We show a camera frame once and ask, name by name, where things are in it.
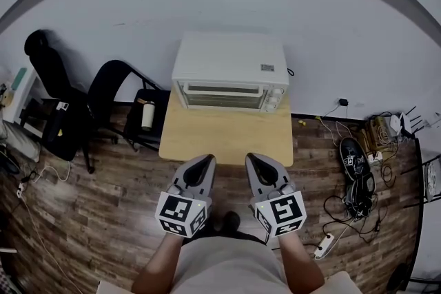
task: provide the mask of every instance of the black chair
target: black chair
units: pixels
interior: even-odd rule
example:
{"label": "black chair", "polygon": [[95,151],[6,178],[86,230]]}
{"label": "black chair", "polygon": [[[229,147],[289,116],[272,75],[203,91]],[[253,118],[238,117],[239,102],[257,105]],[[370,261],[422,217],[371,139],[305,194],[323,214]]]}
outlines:
{"label": "black chair", "polygon": [[48,94],[59,100],[48,116],[41,144],[55,156],[68,161],[74,159],[81,147],[86,167],[89,173],[93,173],[88,148],[93,120],[88,110],[87,94],[70,85],[63,61],[48,45],[44,31],[37,30],[26,39],[25,53]]}
{"label": "black chair", "polygon": [[[110,116],[116,93],[131,73],[137,75],[142,80],[143,88],[137,92],[130,112],[127,115],[124,130],[120,131],[111,125]],[[169,97],[170,91],[162,90],[127,63],[120,60],[112,60],[104,64],[98,71],[98,74],[96,74],[89,89],[88,106],[92,117],[100,126],[121,135],[124,139],[128,140],[133,148],[134,144],[138,143],[158,151],[158,148],[151,146],[151,144],[159,144],[161,141]],[[148,132],[141,129],[143,104],[139,100],[141,102],[152,101],[155,104],[152,128]]]}

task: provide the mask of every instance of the black trousers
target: black trousers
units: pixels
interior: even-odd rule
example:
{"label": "black trousers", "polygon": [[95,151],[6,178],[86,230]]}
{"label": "black trousers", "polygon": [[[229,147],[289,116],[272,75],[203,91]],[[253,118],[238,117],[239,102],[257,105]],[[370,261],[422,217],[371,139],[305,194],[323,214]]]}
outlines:
{"label": "black trousers", "polygon": [[226,238],[233,238],[233,239],[241,239],[241,240],[251,240],[252,242],[259,242],[263,245],[266,245],[265,242],[260,240],[254,235],[245,234],[241,231],[224,231],[220,230],[217,231],[213,227],[213,223],[211,219],[208,219],[207,223],[205,224],[205,227],[203,227],[200,231],[198,231],[196,234],[193,235],[193,238],[186,238],[184,240],[183,245],[188,244],[189,242],[192,242],[193,240],[201,239],[201,238],[210,238],[213,236],[223,236]]}

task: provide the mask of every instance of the power adapter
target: power adapter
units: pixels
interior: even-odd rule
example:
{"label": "power adapter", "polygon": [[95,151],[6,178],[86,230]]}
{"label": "power adapter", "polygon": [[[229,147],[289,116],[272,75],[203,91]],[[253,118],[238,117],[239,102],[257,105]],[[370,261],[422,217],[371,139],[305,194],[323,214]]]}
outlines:
{"label": "power adapter", "polygon": [[339,98],[338,104],[341,105],[342,107],[347,107],[349,105],[349,101],[345,98]]}

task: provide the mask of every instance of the yellow object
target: yellow object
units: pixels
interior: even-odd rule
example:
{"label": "yellow object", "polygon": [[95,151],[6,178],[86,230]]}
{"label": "yellow object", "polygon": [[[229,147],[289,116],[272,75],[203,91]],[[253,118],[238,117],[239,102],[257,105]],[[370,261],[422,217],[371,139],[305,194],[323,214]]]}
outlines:
{"label": "yellow object", "polygon": [[217,163],[245,164],[249,152],[264,154],[289,167],[293,163],[291,110],[285,94],[274,113],[185,109],[172,89],[159,156],[190,160],[213,154]]}
{"label": "yellow object", "polygon": [[14,91],[6,90],[3,93],[3,98],[1,99],[1,104],[4,107],[8,107],[12,103],[12,99],[14,98]]}

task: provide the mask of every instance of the person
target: person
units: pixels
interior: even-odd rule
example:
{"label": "person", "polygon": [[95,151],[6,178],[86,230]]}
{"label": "person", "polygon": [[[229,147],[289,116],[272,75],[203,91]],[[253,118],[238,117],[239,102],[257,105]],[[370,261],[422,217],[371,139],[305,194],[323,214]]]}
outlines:
{"label": "person", "polygon": [[240,218],[228,212],[220,231],[211,218],[193,238],[167,233],[132,285],[134,294],[356,294],[347,273],[325,279],[296,232],[278,237],[280,262],[265,243],[238,231]]}

